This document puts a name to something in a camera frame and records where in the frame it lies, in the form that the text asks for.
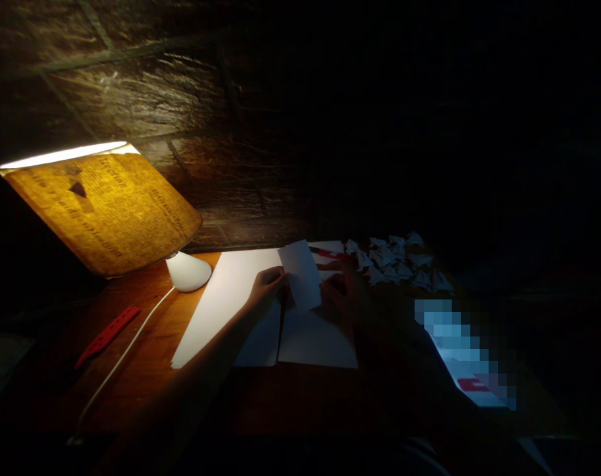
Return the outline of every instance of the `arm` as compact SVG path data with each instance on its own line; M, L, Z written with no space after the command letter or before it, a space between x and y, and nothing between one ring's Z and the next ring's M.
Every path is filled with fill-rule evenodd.
M389 326L349 263L334 261L319 267L342 270L323 284L323 293L380 352L400 392L415 402L413 417L450 473L545 474L510 433L487 419L454 385L422 326L414 319Z
M136 415L93 474L164 474L210 408L254 326L286 283L281 266L261 271L247 303Z

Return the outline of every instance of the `lampshade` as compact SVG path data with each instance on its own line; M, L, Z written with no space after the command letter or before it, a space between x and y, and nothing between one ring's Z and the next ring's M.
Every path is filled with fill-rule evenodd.
M126 142L7 163L0 174L105 278L172 255L201 227L201 215Z

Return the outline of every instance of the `white cable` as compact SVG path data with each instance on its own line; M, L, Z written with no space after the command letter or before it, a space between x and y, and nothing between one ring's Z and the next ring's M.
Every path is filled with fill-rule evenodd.
M113 369L110 371L110 373L106 376L106 378L102 382L102 385L100 385L98 387L98 389L95 391L95 393L91 397L91 400L89 400L89 402L87 403L87 406L84 407L84 410L82 410L82 413L80 414L80 418L78 418L78 421L77 421L77 426L75 427L75 434L71 438L69 438L69 440L67 441L67 445L77 446L77 445L81 445L82 444L82 439L79 437L80 424L82 423L82 420L84 419L85 415L87 414L87 411L89 411L89 408L91 408L91 405L93 404L93 401L97 398L97 395L100 394L100 392L102 391L102 388L108 382L108 379L110 379L110 377L115 373L115 371L117 370L117 367L120 366L120 364L124 360L124 357L126 357L126 354L130 350L130 348L133 347L133 344L135 343L135 341L137 340L137 338L140 336L141 330L144 328L144 326L148 322L148 319L150 319L150 317L153 315L153 313L155 312L155 310L157 310L157 308L161 305L161 303L163 303L163 300L165 298L167 298L168 295L172 291L174 291L174 290L175 290L174 288L170 289L170 291L168 291L166 293L166 295L159 300L159 302L157 303L157 305L155 307L153 307L153 310L150 311L150 314L148 316L146 316L145 321L141 324L139 330L137 331L137 334L135 334L135 337L133 337L133 340L130 341L130 344L128 345L128 347L126 347L126 350L124 351L124 353L122 354L122 356L120 357L120 359L117 361L117 364L115 364L115 367L113 367Z

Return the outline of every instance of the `stone wall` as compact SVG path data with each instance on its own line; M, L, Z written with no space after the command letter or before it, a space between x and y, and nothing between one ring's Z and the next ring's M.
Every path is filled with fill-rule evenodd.
M125 139L204 216L188 251L416 228L458 263L592 62L532 5L0 1L0 163Z

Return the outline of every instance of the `desk surface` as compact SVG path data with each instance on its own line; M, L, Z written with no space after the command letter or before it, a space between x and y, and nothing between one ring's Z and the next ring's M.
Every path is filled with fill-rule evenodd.
M196 255L215 267L221 253ZM73 432L77 418L154 305L171 288L164 262L113 280L66 325L41 339L0 397L5 430ZM384 303L412 299L408 286L376 286ZM171 359L205 288L173 292L157 309L83 423L83 432L117 432L173 375ZM90 364L81 379L56 389L61 365L84 351L129 305L141 313ZM409 411L383 379L371 352L356 335L359 370L279 363L273 368L232 369L202 428L220 434L421 435ZM570 434L565 418L543 387L526 373L523 411L484 409L519 434Z

